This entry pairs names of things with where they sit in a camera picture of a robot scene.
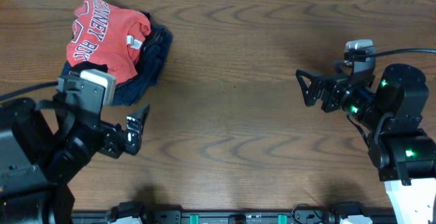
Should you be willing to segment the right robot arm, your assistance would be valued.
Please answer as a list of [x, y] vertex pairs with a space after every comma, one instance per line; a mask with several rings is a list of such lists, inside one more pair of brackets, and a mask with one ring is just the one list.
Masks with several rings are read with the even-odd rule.
[[372, 90], [378, 57], [435, 53], [431, 48], [377, 52], [373, 45], [348, 46], [336, 74], [299, 69], [296, 78], [306, 106], [322, 100], [325, 113], [343, 110], [357, 128], [394, 208], [397, 223], [435, 222], [435, 141], [420, 128], [429, 98], [426, 76], [418, 68], [387, 66]]

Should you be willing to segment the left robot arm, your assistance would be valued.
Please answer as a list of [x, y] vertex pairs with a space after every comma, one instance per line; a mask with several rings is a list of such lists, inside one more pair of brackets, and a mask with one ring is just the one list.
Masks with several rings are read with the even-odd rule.
[[1, 222], [71, 223], [69, 181], [96, 153], [136, 155], [150, 107], [127, 127], [101, 120], [108, 87], [62, 76], [51, 100], [22, 97], [1, 104]]

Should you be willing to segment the red t-shirt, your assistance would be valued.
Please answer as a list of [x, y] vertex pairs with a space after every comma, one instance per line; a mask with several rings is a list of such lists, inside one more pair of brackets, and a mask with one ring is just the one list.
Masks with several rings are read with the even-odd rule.
[[72, 67], [86, 62], [106, 65], [118, 84], [138, 75], [140, 48], [152, 30], [147, 16], [103, 0], [83, 0], [74, 15], [66, 51]]

